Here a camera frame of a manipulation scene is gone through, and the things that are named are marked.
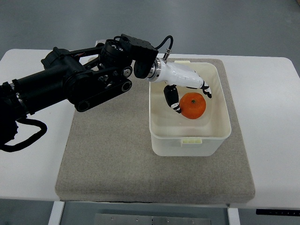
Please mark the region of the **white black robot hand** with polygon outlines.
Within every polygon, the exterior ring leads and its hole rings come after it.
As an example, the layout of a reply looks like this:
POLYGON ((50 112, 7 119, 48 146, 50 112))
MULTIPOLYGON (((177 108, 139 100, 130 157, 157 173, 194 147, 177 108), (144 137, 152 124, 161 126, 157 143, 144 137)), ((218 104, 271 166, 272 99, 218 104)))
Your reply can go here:
POLYGON ((156 58, 147 76, 149 82, 165 82, 164 96, 168 106, 177 113, 181 113, 180 101, 176 85, 194 89, 201 89, 203 93, 212 98, 210 86, 190 67, 165 62, 156 58))

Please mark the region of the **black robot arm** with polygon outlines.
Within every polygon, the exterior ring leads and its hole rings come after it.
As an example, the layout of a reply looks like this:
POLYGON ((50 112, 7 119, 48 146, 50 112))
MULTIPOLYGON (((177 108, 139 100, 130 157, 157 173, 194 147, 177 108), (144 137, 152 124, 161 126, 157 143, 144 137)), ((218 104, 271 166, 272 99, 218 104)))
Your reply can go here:
POLYGON ((40 110, 63 100, 84 112, 127 92, 129 77, 149 82, 165 82, 167 104, 182 113, 177 87, 201 89, 207 97, 209 85, 186 66, 168 62, 158 47, 125 34, 97 43, 93 48, 69 51, 57 47, 42 59, 44 70, 0 87, 0 148, 5 152, 22 150, 47 132, 45 123, 28 119, 40 110))

